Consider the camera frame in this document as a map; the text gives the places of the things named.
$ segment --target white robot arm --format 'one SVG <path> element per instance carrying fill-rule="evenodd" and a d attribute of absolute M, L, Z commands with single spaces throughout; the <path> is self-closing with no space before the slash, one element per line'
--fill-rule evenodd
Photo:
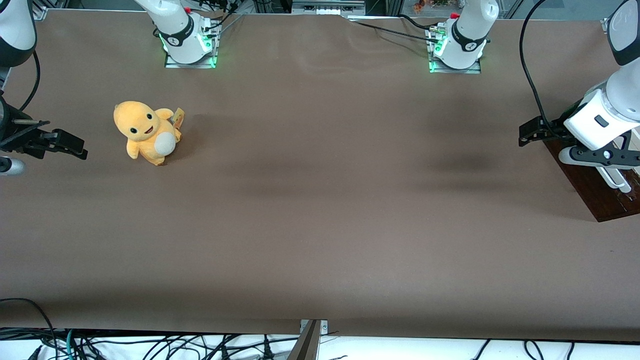
<path fill-rule="evenodd" d="M 135 0 L 142 6 L 160 32 L 166 52 L 183 64 L 194 63 L 213 50 L 211 20 L 187 13 L 178 0 Z"/>
<path fill-rule="evenodd" d="M 0 67 L 24 63 L 35 47 L 31 0 L 0 0 Z"/>
<path fill-rule="evenodd" d="M 448 19 L 444 27 L 447 39 L 433 54 L 453 69 L 467 69 L 482 56 L 486 37 L 498 18 L 495 0 L 469 0 L 458 19 Z"/>
<path fill-rule="evenodd" d="M 536 117 L 520 126 L 520 146 L 560 138 L 558 158 L 569 165 L 595 167 L 614 189 L 630 192 L 620 170 L 640 166 L 629 149 L 631 130 L 640 126 L 640 21 L 638 0 L 624 0 L 607 25 L 609 45 L 620 70 L 594 86 L 563 116 L 546 124 Z"/>

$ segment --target stuffed toy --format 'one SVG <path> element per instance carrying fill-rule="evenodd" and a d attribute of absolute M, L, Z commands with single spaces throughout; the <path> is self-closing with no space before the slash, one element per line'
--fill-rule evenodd
<path fill-rule="evenodd" d="M 179 129 L 184 111 L 175 114 L 169 109 L 151 110 L 138 101 L 125 101 L 116 105 L 113 120 L 118 130 L 128 138 L 127 154 L 137 159 L 138 154 L 154 165 L 164 165 L 164 157 L 171 154 L 182 134 Z"/>

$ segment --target plush toy tail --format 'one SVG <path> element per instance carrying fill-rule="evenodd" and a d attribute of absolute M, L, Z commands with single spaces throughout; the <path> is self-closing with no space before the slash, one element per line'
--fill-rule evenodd
<path fill-rule="evenodd" d="M 182 126 L 183 120 L 184 120 L 184 111 L 178 108 L 178 110 L 176 110 L 175 113 L 173 114 L 173 117 L 170 121 L 173 124 L 173 127 L 175 129 L 180 129 L 180 126 Z"/>

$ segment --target white belly patch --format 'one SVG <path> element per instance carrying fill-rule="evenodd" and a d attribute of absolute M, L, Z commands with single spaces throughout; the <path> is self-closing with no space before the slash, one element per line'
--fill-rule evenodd
<path fill-rule="evenodd" d="M 159 133 L 154 147 L 156 152 L 162 156 L 171 154 L 175 149 L 175 136 L 171 133 Z"/>

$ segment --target brown table surface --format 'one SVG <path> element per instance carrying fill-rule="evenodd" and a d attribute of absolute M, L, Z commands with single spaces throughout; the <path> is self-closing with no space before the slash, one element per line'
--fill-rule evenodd
<path fill-rule="evenodd" d="M 338 16 L 246 16 L 217 69 L 183 70 L 145 13 L 49 12 L 27 113 L 89 158 L 14 155 L 0 297 L 56 327 L 640 340 L 640 218 L 596 223 L 543 144 L 518 148 L 521 25 L 496 22 L 462 76 Z M 616 69 L 598 22 L 534 21 L 525 46 L 550 117 Z M 127 156 L 126 100 L 185 110 L 167 166 Z M 44 325 L 12 309 L 2 325 Z"/>

